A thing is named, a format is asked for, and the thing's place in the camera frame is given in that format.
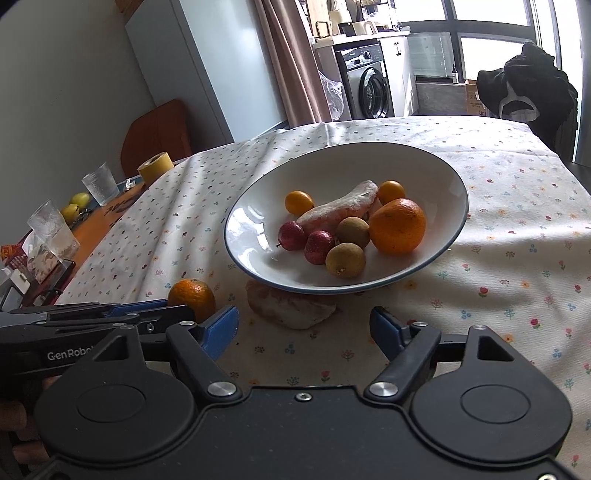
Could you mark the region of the person's left hand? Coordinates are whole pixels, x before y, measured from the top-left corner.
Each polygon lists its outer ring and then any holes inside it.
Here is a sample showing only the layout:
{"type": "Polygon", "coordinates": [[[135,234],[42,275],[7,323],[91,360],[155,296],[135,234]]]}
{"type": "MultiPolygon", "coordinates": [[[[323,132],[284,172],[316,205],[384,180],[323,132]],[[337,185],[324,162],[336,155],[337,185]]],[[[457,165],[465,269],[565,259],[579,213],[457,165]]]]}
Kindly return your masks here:
{"type": "Polygon", "coordinates": [[[29,399],[15,389],[12,381],[1,387],[1,470],[7,475],[30,472],[49,460],[29,404],[57,380],[50,377],[40,387],[26,388],[27,393],[32,393],[29,399]]]}

